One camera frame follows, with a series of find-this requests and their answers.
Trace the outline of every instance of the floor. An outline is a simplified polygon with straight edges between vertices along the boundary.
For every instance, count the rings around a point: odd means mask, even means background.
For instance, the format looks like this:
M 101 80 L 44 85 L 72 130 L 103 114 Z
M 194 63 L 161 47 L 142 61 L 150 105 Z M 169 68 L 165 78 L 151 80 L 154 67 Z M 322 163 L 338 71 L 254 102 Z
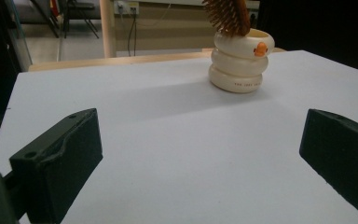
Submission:
M 63 32 L 56 38 L 46 25 L 22 25 L 33 64 L 103 58 L 101 21 L 92 22 L 99 38 L 83 21 L 71 21 L 66 38 Z

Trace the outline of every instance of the white ring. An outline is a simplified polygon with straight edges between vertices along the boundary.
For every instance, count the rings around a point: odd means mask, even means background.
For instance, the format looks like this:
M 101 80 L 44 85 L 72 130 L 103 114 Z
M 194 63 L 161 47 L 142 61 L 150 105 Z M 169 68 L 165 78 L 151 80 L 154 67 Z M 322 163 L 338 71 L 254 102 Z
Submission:
M 219 49 L 214 49 L 211 54 L 214 67 L 220 71 L 238 77 L 255 77 L 266 71 L 269 58 L 243 59 L 232 57 Z
M 267 57 L 275 48 L 272 36 L 256 29 L 251 29 L 246 36 L 226 36 L 216 32 L 214 44 L 226 54 L 247 59 Z
M 211 82 L 220 89 L 236 93 L 255 91 L 260 87 L 263 81 L 261 74 L 256 77 L 230 76 L 215 69 L 213 64 L 209 67 L 209 78 Z

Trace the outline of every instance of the cable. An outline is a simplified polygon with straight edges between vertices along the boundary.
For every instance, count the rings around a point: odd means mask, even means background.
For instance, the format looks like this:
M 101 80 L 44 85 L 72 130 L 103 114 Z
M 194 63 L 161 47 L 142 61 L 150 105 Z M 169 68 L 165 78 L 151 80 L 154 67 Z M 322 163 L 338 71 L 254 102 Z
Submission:
M 129 56 L 131 56 L 130 42 L 131 42 L 132 30 L 136 24 L 136 9 L 135 10 L 131 9 L 131 11 L 134 11 L 134 17 L 133 17 L 132 26 L 131 26 L 130 33 L 129 33 L 129 38 L 127 41 L 127 51 L 129 52 Z
M 123 18 L 124 10 L 126 10 L 127 14 L 130 15 L 130 13 L 122 5 L 117 4 L 117 6 L 118 6 L 118 14 L 120 14 L 121 25 L 123 27 L 123 34 L 126 34 L 127 33 L 126 23 L 124 22 L 124 18 Z M 131 39 L 131 33 L 129 34 L 128 43 L 127 43 L 127 50 L 129 52 L 129 56 L 131 56 L 131 53 L 130 53 L 130 39 Z
M 134 38 L 133 38 L 133 56 L 135 56 L 135 51 L 136 51 L 136 9 L 135 9 L 135 34 L 134 34 Z
M 162 14 L 162 16 L 157 20 L 155 21 L 154 23 L 151 23 L 151 24 L 144 24 L 144 23 L 140 23 L 140 22 L 137 22 L 140 26 L 155 26 L 157 24 L 159 24 L 164 18 L 165 16 L 167 15 L 167 12 L 168 10 L 171 8 L 171 3 L 168 5 L 168 7 L 165 9 L 164 13 Z

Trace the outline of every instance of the electrical outlet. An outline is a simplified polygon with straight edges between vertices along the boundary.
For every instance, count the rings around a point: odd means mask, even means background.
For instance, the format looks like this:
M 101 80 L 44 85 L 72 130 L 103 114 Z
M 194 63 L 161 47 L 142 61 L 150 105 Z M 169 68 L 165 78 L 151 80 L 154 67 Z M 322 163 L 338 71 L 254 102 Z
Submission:
M 114 10 L 115 14 L 120 14 L 120 8 L 122 8 L 122 13 L 124 15 L 133 14 L 134 10 L 136 15 L 139 15 L 139 2 L 130 2 L 130 1 L 114 1 Z

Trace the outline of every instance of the power cord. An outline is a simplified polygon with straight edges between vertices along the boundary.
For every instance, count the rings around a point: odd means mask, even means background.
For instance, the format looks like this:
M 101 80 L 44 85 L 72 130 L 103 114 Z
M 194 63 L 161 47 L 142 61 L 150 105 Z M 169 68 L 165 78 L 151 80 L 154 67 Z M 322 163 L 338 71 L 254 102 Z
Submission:
M 133 40 L 133 56 L 135 56 L 136 55 L 136 30 L 137 30 L 136 29 L 136 8 L 132 7 L 131 12 L 132 12 L 132 15 L 133 15 L 133 21 L 132 21 L 132 26 L 131 26 L 130 33 L 129 33 L 129 38 L 128 38 L 128 41 L 127 41 L 127 50 L 129 52 L 129 56 L 131 56 L 130 42 L 131 42 L 132 30 L 133 30 L 133 28 L 135 28 L 134 40 Z
M 140 22 L 137 22 L 137 23 L 140 26 L 155 26 L 155 25 L 158 25 L 165 18 L 165 16 L 167 15 L 168 11 L 170 10 L 170 8 L 171 8 L 171 3 L 168 4 L 168 6 L 167 6 L 167 8 L 165 8 L 165 11 L 162 14 L 162 16 L 157 21 L 155 21 L 154 23 L 151 23 L 151 24 L 145 24 L 145 23 L 140 23 Z
M 120 14 L 120 18 L 121 18 L 121 25 L 123 26 L 123 33 L 125 34 L 126 33 L 126 24 L 125 24 L 124 18 L 123 18 L 124 7 L 123 7 L 123 5 L 119 5 L 119 4 L 117 4 L 117 6 L 118 6 L 118 14 Z

